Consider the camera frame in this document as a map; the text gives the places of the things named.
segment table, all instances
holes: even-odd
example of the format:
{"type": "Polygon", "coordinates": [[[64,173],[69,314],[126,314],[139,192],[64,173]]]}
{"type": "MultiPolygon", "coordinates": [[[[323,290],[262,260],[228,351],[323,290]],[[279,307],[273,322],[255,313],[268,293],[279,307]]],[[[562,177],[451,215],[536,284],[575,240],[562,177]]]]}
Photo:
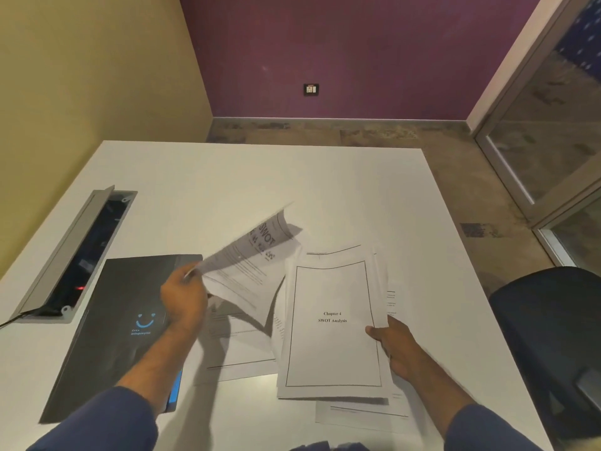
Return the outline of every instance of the table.
{"type": "MultiPolygon", "coordinates": [[[[478,402],[552,449],[420,150],[105,141],[0,281],[2,321],[90,192],[113,184],[138,195],[107,258],[209,255],[287,203],[301,242],[379,243],[389,278],[409,292],[417,341],[478,402]]],[[[71,324],[0,329],[3,449],[24,449],[52,427],[37,422],[92,289],[71,324]]],[[[407,449],[390,433],[315,423],[314,402],[277,400],[276,375],[194,387],[199,351],[184,365],[176,412],[159,417],[157,450],[287,450],[319,440],[407,449]]],[[[441,449],[429,418],[423,427],[425,448],[441,449]]]]}

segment smiley face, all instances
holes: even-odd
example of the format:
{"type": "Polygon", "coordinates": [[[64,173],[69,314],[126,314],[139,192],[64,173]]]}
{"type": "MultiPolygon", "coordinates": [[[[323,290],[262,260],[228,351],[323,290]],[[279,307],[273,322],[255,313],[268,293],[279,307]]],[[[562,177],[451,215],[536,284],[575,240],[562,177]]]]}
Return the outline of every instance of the smiley face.
{"type": "Polygon", "coordinates": [[[140,324],[140,318],[142,318],[142,314],[139,314],[138,319],[136,320],[136,326],[138,326],[139,328],[142,328],[142,329],[152,326],[152,323],[154,323],[155,315],[156,315],[156,313],[151,313],[150,316],[152,317],[152,319],[150,320],[150,322],[147,324],[140,324]]]}

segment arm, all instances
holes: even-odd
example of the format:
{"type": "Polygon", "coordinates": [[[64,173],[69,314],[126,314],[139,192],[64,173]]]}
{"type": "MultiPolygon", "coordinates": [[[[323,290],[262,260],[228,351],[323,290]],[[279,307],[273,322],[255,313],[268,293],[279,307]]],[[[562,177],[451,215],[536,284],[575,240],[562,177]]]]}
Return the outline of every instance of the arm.
{"type": "Polygon", "coordinates": [[[200,330],[207,293],[199,275],[185,279],[195,263],[174,271],[161,287],[169,326],[142,359],[119,380],[75,410],[29,451],[150,451],[156,417],[200,330]]]}
{"type": "Polygon", "coordinates": [[[365,332],[382,342],[392,371],[413,385],[447,451],[540,451],[501,417],[477,405],[417,344],[406,325],[389,316],[387,328],[367,326],[365,332]]]}
{"type": "Polygon", "coordinates": [[[192,275],[190,279],[184,279],[195,264],[174,271],[161,287],[169,326],[117,383],[146,399],[155,418],[165,409],[169,392],[198,337],[207,308],[207,292],[201,277],[192,275]]]}

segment blue sleeve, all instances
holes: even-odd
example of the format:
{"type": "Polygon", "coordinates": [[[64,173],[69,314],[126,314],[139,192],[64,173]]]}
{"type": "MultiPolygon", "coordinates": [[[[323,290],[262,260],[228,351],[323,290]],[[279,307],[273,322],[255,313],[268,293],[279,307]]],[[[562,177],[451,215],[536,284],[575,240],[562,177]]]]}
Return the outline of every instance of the blue sleeve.
{"type": "Polygon", "coordinates": [[[541,451],[500,416],[482,405],[468,405],[447,430],[445,451],[541,451]]]}
{"type": "Polygon", "coordinates": [[[157,437],[150,404],[117,386],[77,409],[28,451],[152,451],[157,437]]]}

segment electrical outlet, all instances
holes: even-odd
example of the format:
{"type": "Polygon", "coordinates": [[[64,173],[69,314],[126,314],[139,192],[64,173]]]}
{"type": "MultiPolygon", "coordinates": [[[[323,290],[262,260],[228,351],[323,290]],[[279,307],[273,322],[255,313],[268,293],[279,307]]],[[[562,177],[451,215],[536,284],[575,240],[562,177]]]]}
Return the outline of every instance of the electrical outlet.
{"type": "Polygon", "coordinates": [[[303,95],[304,96],[318,96],[319,95],[319,84],[318,83],[304,83],[302,87],[303,87],[303,95]]]}

